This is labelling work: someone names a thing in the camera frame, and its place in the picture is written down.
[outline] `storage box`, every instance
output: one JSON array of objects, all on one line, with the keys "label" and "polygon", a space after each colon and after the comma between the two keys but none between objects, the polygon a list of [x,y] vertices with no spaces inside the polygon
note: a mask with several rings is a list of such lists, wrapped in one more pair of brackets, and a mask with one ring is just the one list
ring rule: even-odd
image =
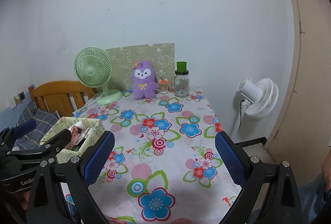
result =
[{"label": "storage box", "polygon": [[81,156],[89,146],[92,146],[96,143],[96,141],[105,131],[105,128],[102,126],[101,121],[98,119],[62,117],[48,131],[48,133],[46,133],[43,139],[41,139],[40,144],[42,145],[46,143],[50,138],[58,134],[60,131],[69,128],[80,120],[83,121],[83,125],[86,128],[92,128],[92,131],[89,131],[88,137],[85,139],[84,143],[78,151],[62,149],[56,156],[59,163],[67,162],[73,156]]}]

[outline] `door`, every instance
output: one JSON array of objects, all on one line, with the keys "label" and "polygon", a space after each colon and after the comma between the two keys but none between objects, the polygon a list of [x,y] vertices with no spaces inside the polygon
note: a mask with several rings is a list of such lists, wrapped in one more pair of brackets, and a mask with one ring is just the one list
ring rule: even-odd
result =
[{"label": "door", "polygon": [[297,0],[297,5],[301,46],[296,81],[284,119],[267,149],[276,163],[289,161],[300,186],[321,173],[330,150],[331,4]]}]

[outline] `person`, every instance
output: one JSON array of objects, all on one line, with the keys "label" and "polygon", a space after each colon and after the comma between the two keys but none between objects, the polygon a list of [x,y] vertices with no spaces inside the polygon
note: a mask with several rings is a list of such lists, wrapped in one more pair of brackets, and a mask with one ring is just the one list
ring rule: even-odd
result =
[{"label": "person", "polygon": [[[331,149],[321,165],[322,173],[314,182],[299,188],[302,208],[302,224],[311,224],[322,210],[331,194]],[[255,222],[259,210],[253,211],[247,224]]]}]

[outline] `person's hand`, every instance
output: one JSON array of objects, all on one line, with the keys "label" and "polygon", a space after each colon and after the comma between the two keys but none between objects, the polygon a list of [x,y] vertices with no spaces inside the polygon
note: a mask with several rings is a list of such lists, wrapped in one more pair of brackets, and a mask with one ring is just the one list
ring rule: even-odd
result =
[{"label": "person's hand", "polygon": [[326,183],[325,192],[329,192],[331,189],[331,150],[322,163],[322,174]]}]

